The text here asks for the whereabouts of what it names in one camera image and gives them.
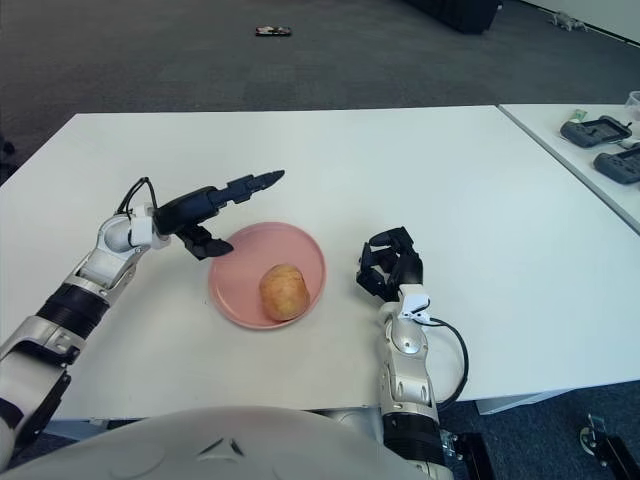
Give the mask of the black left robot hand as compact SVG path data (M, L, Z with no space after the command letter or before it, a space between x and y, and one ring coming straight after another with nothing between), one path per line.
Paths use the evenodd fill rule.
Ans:
M234 247L213 238L202 223L215 217L228 203L248 201L254 193L266 190L284 175L284 170L247 175L228 182L223 189L208 186L182 195L154 211L156 230L161 236L177 236L198 260L227 255Z

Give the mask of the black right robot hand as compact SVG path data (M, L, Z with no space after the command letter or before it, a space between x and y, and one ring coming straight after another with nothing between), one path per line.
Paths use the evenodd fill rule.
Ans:
M423 263L405 227L393 228L364 243L356 283L385 302L399 300L400 286L423 283Z

